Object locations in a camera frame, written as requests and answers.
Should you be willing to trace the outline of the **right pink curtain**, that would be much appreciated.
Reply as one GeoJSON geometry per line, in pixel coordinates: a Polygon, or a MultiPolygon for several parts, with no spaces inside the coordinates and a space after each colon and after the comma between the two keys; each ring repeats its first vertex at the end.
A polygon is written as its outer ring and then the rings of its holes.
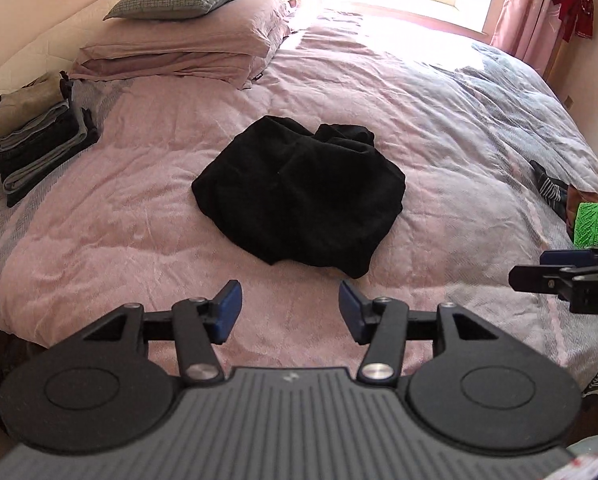
{"type": "Polygon", "coordinates": [[[561,28],[558,5],[552,0],[503,0],[490,44],[543,74],[561,28]]]}

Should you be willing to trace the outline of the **stack of folded clothes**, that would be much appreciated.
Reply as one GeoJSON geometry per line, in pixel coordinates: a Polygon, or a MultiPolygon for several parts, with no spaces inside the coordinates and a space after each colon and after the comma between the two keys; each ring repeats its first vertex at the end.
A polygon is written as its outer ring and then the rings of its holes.
{"type": "Polygon", "coordinates": [[[72,101],[72,86],[54,70],[0,96],[0,182],[9,208],[99,140],[92,112],[72,101]]]}

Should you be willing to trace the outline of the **black sweater white collar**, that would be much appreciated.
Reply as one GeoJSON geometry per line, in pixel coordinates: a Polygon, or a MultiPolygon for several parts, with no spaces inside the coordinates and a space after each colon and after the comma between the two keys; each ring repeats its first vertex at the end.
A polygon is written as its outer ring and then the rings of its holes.
{"type": "Polygon", "coordinates": [[[361,278],[403,211],[405,175],[368,128],[322,124],[310,132],[267,115],[201,171],[192,193],[231,242],[265,263],[361,278]]]}

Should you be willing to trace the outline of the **red hanging garment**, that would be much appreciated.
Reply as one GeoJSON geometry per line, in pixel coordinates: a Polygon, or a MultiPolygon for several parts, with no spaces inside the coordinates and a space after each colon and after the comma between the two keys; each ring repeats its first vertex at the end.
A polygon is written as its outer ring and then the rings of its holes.
{"type": "Polygon", "coordinates": [[[569,42],[572,36],[591,39],[593,36],[593,0],[552,0],[560,7],[558,18],[563,26],[563,40],[569,42]]]}

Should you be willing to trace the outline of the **lower pink pillow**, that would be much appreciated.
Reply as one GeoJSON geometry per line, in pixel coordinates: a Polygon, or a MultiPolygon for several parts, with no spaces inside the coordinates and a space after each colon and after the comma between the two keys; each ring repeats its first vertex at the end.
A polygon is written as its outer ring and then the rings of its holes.
{"type": "Polygon", "coordinates": [[[273,60],[284,37],[273,37],[264,55],[229,52],[162,53],[133,55],[113,60],[78,61],[72,65],[73,79],[112,81],[149,76],[197,77],[224,81],[241,90],[251,86],[273,60]]]}

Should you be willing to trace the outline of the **green knitted garment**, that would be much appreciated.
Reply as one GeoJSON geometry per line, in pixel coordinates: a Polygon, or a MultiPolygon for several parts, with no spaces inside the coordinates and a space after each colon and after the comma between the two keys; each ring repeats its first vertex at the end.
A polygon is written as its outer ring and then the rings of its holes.
{"type": "Polygon", "coordinates": [[[578,206],[574,245],[577,248],[598,246],[598,203],[581,203],[578,206]]]}

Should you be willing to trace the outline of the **upper pink pillow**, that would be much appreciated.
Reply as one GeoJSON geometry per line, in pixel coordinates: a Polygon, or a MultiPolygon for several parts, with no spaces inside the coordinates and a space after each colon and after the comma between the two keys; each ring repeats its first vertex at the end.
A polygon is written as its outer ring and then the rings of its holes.
{"type": "Polygon", "coordinates": [[[172,53],[227,53],[265,58],[289,35],[281,0],[233,0],[189,20],[113,18],[80,49],[76,62],[172,53]]]}

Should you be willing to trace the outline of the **white padded headboard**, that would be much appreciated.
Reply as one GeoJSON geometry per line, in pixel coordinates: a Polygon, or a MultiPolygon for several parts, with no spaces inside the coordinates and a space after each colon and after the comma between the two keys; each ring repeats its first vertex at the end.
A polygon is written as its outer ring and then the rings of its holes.
{"type": "Polygon", "coordinates": [[[96,0],[8,58],[0,66],[0,96],[18,90],[46,72],[69,72],[80,48],[101,32],[104,16],[119,1],[96,0]]]}

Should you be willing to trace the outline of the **pink pillow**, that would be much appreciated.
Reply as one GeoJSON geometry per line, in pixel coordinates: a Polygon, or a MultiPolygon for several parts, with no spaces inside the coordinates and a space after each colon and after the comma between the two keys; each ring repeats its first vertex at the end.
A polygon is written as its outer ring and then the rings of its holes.
{"type": "Polygon", "coordinates": [[[78,61],[72,65],[73,79],[112,81],[149,76],[197,77],[224,81],[241,90],[251,86],[273,60],[284,37],[273,37],[264,55],[229,52],[162,53],[133,55],[113,60],[78,61]]]}
{"type": "Polygon", "coordinates": [[[80,49],[76,62],[172,53],[227,53],[265,58],[289,35],[281,0],[233,0],[189,20],[113,18],[80,49]]]}

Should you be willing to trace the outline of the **striped dark sock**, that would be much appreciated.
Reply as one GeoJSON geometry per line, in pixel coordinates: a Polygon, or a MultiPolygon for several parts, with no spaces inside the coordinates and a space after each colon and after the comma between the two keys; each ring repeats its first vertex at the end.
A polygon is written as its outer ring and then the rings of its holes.
{"type": "Polygon", "coordinates": [[[546,168],[535,160],[531,160],[529,164],[532,168],[534,182],[536,182],[536,187],[540,196],[558,217],[562,220],[566,220],[568,185],[561,180],[550,177],[546,173],[546,168]]]}

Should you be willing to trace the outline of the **pink grey duvet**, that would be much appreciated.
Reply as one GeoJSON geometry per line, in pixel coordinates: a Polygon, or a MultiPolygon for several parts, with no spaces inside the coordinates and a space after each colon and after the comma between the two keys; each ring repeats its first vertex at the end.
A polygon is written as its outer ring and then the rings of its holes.
{"type": "Polygon", "coordinates": [[[127,301],[150,311],[231,278],[227,363],[354,366],[341,280],[414,309],[476,312],[598,374],[598,316],[514,292],[569,245],[531,166],[598,193],[598,159],[542,78],[466,38],[310,18],[249,89],[77,81],[99,140],[16,206],[0,187],[0,329],[49,347],[127,301]]]}

